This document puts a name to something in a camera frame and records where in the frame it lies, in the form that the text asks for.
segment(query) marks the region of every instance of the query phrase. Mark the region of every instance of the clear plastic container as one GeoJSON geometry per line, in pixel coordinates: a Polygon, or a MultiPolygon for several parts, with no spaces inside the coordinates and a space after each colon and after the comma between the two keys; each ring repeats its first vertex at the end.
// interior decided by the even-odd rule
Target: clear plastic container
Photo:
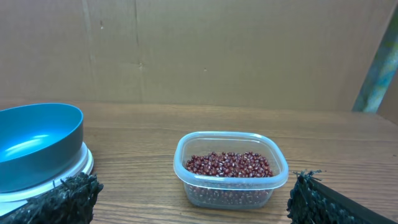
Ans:
{"type": "Polygon", "coordinates": [[[174,155],[174,172],[183,181],[192,204],[208,208],[261,208],[274,189],[287,182],[289,167],[278,146],[253,133],[200,131],[181,138],[174,155]],[[196,175],[185,168],[193,155],[209,152],[256,152],[267,157],[273,177],[242,178],[196,175]]]}

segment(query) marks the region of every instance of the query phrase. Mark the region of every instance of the green object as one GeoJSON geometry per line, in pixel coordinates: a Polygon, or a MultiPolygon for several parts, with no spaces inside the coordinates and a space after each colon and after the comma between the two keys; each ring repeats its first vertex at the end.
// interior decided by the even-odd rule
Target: green object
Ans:
{"type": "Polygon", "coordinates": [[[313,177],[318,172],[295,173],[297,181],[287,202],[292,224],[396,224],[319,183],[313,177]]]}
{"type": "Polygon", "coordinates": [[[28,203],[5,217],[2,224],[86,224],[93,219],[93,207],[103,184],[96,175],[81,173],[62,181],[62,185],[28,199],[28,203]]]}
{"type": "Polygon", "coordinates": [[[353,111],[376,113],[398,69],[398,8],[374,56],[353,111]]]}

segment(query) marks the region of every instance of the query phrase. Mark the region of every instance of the wood grain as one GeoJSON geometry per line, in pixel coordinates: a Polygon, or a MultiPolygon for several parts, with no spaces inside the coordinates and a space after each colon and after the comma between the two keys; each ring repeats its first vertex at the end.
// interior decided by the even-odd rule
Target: wood grain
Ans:
{"type": "MultiPolygon", "coordinates": [[[[31,101],[0,101],[0,109],[31,101]]],[[[291,171],[321,169],[327,186],[398,222],[398,126],[371,114],[217,106],[79,103],[85,142],[104,190],[93,223],[290,223],[288,182],[262,209],[190,204],[173,171],[179,139],[192,131],[247,131],[273,139],[291,171]]]]}

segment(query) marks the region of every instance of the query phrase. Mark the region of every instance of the container rim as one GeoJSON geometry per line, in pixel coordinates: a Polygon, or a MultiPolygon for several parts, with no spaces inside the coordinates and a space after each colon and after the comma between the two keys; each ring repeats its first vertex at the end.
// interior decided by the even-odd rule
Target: container rim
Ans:
{"type": "Polygon", "coordinates": [[[43,106],[43,105],[50,105],[50,106],[51,106],[51,105],[57,105],[57,106],[69,107],[69,108],[72,108],[73,110],[75,110],[75,111],[79,114],[80,117],[79,117],[79,119],[77,120],[77,122],[75,123],[75,127],[74,127],[72,130],[70,130],[68,134],[64,135],[64,137],[61,138],[59,141],[54,142],[54,143],[52,143],[52,144],[49,145],[49,146],[42,147],[41,149],[39,149],[39,150],[37,150],[37,151],[30,152],[30,153],[28,153],[28,154],[24,154],[24,155],[18,156],[18,157],[16,157],[16,158],[6,159],[6,160],[3,160],[3,161],[0,161],[0,163],[2,163],[2,162],[9,162],[9,161],[12,161],[12,160],[14,160],[14,159],[23,158],[23,157],[26,157],[26,156],[31,155],[31,154],[33,154],[33,153],[39,152],[39,151],[41,151],[41,150],[43,150],[43,149],[52,147],[52,146],[55,145],[56,143],[58,143],[58,142],[64,140],[64,139],[67,138],[68,136],[70,136],[72,133],[74,133],[74,132],[83,124],[84,114],[83,114],[83,112],[81,111],[81,109],[79,109],[77,106],[70,105],[70,104],[68,104],[68,103],[52,103],[52,102],[48,102],[48,103],[34,103],[34,104],[29,104],[29,105],[15,106],[15,107],[12,107],[12,108],[6,108],[6,109],[4,109],[4,110],[0,110],[0,115],[1,115],[1,113],[5,113],[5,112],[8,112],[8,111],[12,111],[12,110],[18,110],[18,109],[21,109],[21,108],[28,108],[28,107],[34,107],[34,106],[43,106]]]}
{"type": "Polygon", "coordinates": [[[197,187],[206,187],[210,189],[231,189],[231,190],[267,190],[275,189],[281,187],[287,182],[289,178],[289,167],[285,160],[283,153],[280,151],[279,147],[269,138],[264,137],[260,134],[255,133],[244,133],[244,132],[234,132],[234,131],[197,131],[185,135],[178,142],[177,149],[174,154],[174,172],[187,184],[194,185],[197,187]],[[278,164],[280,168],[280,173],[273,177],[261,177],[261,178],[249,178],[249,177],[211,177],[206,175],[193,174],[186,170],[182,165],[180,158],[182,157],[184,144],[190,139],[197,138],[200,136],[231,136],[239,138],[248,138],[257,140],[259,142],[268,145],[273,149],[274,157],[280,161],[278,164]],[[223,184],[227,187],[218,188],[217,185],[223,184]],[[252,187],[241,189],[238,184],[251,185],[252,187]]]}

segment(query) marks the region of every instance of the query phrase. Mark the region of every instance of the blue bowl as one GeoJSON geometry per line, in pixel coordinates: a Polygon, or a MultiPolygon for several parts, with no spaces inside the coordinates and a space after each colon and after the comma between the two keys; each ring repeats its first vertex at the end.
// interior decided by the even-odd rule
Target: blue bowl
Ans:
{"type": "Polygon", "coordinates": [[[83,142],[83,113],[62,103],[0,111],[0,193],[29,188],[65,170],[83,142]]]}

